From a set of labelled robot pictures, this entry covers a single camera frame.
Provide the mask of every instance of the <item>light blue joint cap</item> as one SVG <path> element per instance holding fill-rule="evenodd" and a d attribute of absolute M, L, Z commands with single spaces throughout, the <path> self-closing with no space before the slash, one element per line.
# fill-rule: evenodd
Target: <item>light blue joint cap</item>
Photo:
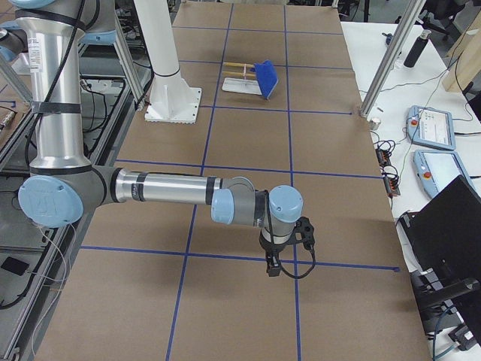
<path fill-rule="evenodd" d="M 62 180 L 35 175 L 18 192 L 20 207 L 28 218 L 50 228 L 59 228 L 82 217 L 83 204 L 78 194 Z"/>
<path fill-rule="evenodd" d="M 271 213 L 284 223 L 294 223 L 302 215 L 304 201 L 296 188 L 290 186 L 275 187 L 269 193 Z"/>
<path fill-rule="evenodd" d="M 5 59 L 6 62 L 13 62 L 13 60 L 17 57 L 12 50 L 7 49 L 6 47 L 0 47 L 0 54 L 3 56 L 3 59 Z"/>
<path fill-rule="evenodd" d="M 210 216 L 214 222 L 231 224 L 234 220 L 234 196 L 230 190 L 215 190 Z"/>
<path fill-rule="evenodd" d="M 52 4 L 55 0 L 9 0 L 13 5 L 21 9 L 39 9 Z"/>
<path fill-rule="evenodd" d="M 87 45 L 112 45 L 117 39 L 117 31 L 111 32 L 87 32 L 80 43 Z"/>
<path fill-rule="evenodd" d="M 0 28 L 5 30 L 21 30 L 20 26 L 18 25 L 16 20 L 5 21 L 4 23 L 0 24 Z"/>

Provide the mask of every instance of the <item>white table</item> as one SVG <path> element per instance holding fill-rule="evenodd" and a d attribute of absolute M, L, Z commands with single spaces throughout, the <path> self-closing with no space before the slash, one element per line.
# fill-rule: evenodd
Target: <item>white table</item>
<path fill-rule="evenodd" d="M 343 31 L 351 57 L 355 77 L 360 90 L 367 91 L 374 78 L 377 67 L 386 51 L 386 37 L 382 33 L 394 34 L 395 24 L 375 24 L 375 23 L 342 23 Z M 402 64 L 409 53 L 416 38 L 421 34 L 422 27 L 414 26 L 407 39 L 402 54 L 394 69 L 389 74 L 383 89 L 391 88 L 402 83 L 421 83 L 424 80 L 440 75 L 446 66 L 443 60 L 434 49 L 430 42 L 419 57 L 414 68 L 406 68 Z M 405 138 L 403 128 L 406 126 L 407 112 L 412 105 L 429 106 L 432 108 L 450 111 L 453 118 L 470 119 L 466 113 L 464 105 L 466 101 L 461 93 L 448 93 L 440 83 L 437 88 L 439 78 L 431 80 L 423 85 L 399 86 L 393 90 L 380 93 L 377 104 L 369 114 L 368 119 L 380 117 L 382 120 L 380 128 L 376 131 L 381 140 L 392 139 L 400 141 Z M 470 109 L 473 121 L 464 122 L 454 121 L 455 132 L 481 132 L 481 124 Z M 429 149 L 417 145 L 411 145 L 409 138 L 405 138 L 395 148 L 391 156 L 392 164 L 401 172 L 405 155 L 406 163 L 401 175 L 400 191 L 401 195 L 394 198 L 392 214 L 398 218 L 405 211 L 419 211 L 428 202 L 429 197 L 422 188 L 418 179 L 417 172 L 413 163 L 413 152 L 418 149 Z M 469 175 L 481 175 L 481 137 L 456 137 L 456 151 L 461 156 L 462 162 Z M 473 180 L 476 191 L 481 194 L 481 180 Z M 403 245 L 404 258 L 410 271 L 418 268 L 419 265 L 414 258 L 412 249 L 402 230 L 398 229 L 401 244 Z M 447 348 L 452 341 L 444 331 L 437 337 L 437 352 Z M 446 361 L 479 361 L 481 359 L 481 347 L 479 345 L 471 350 L 461 352 L 455 350 L 448 353 L 443 360 Z"/>

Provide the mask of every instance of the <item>cardboard table surface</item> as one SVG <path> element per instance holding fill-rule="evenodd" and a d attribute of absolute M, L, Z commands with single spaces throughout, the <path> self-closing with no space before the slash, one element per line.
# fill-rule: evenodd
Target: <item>cardboard table surface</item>
<path fill-rule="evenodd" d="M 95 213 L 38 360 L 427 360 L 346 43 L 330 8 L 183 4 L 180 69 L 203 88 L 194 125 L 136 114 L 117 166 L 291 184 L 318 265 L 265 274 L 259 231 L 201 206 Z M 222 62 L 276 66 L 271 100 L 221 90 Z M 297 274 L 302 247 L 282 253 Z"/>

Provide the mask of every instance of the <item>ur robot arm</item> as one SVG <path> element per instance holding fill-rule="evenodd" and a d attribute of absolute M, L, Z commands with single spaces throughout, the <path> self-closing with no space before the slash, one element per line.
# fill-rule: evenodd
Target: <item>ur robot arm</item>
<path fill-rule="evenodd" d="M 269 276 L 283 271 L 302 278 L 308 273 L 291 275 L 282 267 L 279 254 L 290 244 L 302 243 L 313 258 L 309 271 L 314 267 L 313 227 L 301 217 L 303 199 L 293 187 L 279 186 L 269 193 L 256 190 L 243 177 L 147 173 L 92 165 L 83 155 L 79 59 L 77 51 L 70 50 L 76 50 L 83 36 L 95 42 L 114 34 L 114 1 L 10 1 L 19 8 L 17 23 L 28 39 L 38 149 L 29 164 L 32 176 L 19 191 L 27 217 L 56 228 L 78 221 L 101 205 L 128 200 L 206 205 L 211 206 L 215 222 L 261 229 L 259 241 Z M 154 3 L 160 21 L 168 21 L 170 27 L 166 1 Z"/>

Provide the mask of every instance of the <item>sticker label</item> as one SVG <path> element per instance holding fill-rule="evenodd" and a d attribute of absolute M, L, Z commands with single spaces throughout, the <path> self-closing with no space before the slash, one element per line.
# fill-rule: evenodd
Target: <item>sticker label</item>
<path fill-rule="evenodd" d="M 42 55 L 40 49 L 40 41 L 38 41 L 37 38 L 29 38 L 29 61 L 31 73 L 40 73 L 42 71 Z"/>

